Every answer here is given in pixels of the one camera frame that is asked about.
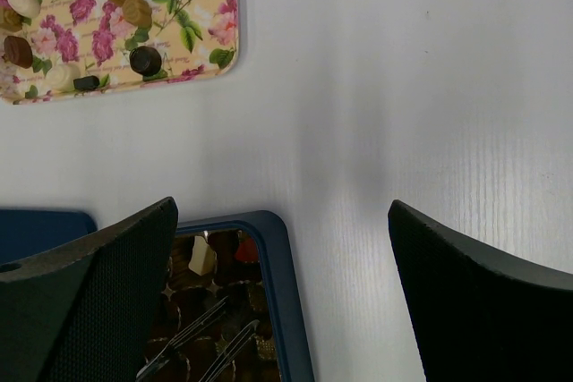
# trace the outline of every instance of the dark chocolate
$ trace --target dark chocolate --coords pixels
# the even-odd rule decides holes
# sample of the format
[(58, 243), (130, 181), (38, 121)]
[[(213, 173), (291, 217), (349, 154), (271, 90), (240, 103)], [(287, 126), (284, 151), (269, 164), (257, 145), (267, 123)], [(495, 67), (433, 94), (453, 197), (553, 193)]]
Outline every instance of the dark chocolate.
[(12, 64), (28, 69), (32, 66), (32, 48), (28, 41), (18, 36), (4, 39), (4, 58)]
[(143, 76), (153, 76), (161, 70), (161, 54), (154, 47), (137, 47), (129, 54), (133, 71)]
[(84, 76), (73, 80), (73, 86), (80, 91), (89, 91), (99, 87), (99, 78), (97, 76)]

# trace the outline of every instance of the black chocolate piece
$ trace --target black chocolate piece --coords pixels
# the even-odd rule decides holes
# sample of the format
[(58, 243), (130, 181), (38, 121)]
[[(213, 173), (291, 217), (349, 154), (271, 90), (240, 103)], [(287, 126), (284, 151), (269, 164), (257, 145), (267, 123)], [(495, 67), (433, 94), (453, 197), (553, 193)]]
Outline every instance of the black chocolate piece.
[(137, 47), (129, 54), (129, 64), (139, 75), (153, 76), (161, 70), (161, 54), (154, 47)]
[(88, 91), (99, 87), (99, 78), (97, 76), (84, 76), (73, 80), (73, 86), (80, 91)]

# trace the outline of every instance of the white table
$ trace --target white table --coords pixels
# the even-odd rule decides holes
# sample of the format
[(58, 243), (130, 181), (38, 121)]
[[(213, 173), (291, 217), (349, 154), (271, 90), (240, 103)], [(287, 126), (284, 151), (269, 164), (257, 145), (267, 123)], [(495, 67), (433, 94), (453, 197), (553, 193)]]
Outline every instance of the white table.
[(321, 381), (423, 381), (395, 198), (573, 271), (573, 0), (241, 1), (225, 77), (0, 106), (0, 206), (277, 212)]

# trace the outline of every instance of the silver tweezers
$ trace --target silver tweezers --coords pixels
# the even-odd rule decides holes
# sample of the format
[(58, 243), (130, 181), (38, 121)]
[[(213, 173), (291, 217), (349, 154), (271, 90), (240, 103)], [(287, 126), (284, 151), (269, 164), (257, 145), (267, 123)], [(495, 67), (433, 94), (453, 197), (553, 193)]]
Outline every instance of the silver tweezers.
[(165, 348), (163, 348), (159, 354), (157, 354), (150, 362), (137, 372), (135, 382), (142, 382), (155, 374), (158, 370), (162, 369), (169, 360), (171, 360), (174, 352), (178, 351), (184, 344), (195, 338), (201, 333), (201, 331), (223, 316), (226, 304), (227, 297), (224, 297), (215, 306), (195, 319), (190, 326), (184, 328), (180, 333), (175, 335), (169, 342), (167, 342)]
[(227, 348), (217, 357), (213, 364), (211, 364), (211, 367), (209, 367), (199, 382), (213, 382), (217, 376), (223, 372), (225, 367), (233, 362), (238, 353), (251, 340), (258, 325), (259, 321), (256, 319), (247, 324), (227, 345)]

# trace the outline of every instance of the tongs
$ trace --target tongs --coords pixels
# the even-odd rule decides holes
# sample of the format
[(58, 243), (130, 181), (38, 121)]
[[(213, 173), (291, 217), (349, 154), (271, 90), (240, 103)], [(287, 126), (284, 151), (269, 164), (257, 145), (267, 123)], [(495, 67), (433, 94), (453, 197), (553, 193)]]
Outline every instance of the tongs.
[(177, 352), (184, 344), (197, 337), (205, 328), (209, 327), (223, 316), (226, 304), (227, 297), (224, 297), (215, 306), (195, 319), (190, 326), (184, 328), (180, 333), (175, 335), (169, 342), (167, 342), (167, 345), (159, 354), (141, 368), (135, 377), (135, 382), (144, 381), (162, 369), (169, 360), (171, 360), (174, 352)]
[(211, 364), (211, 367), (209, 367), (199, 382), (214, 382), (218, 375), (233, 362), (239, 352), (255, 335), (258, 325), (259, 321), (256, 319), (247, 324), (227, 345), (227, 348), (217, 357), (213, 364)]

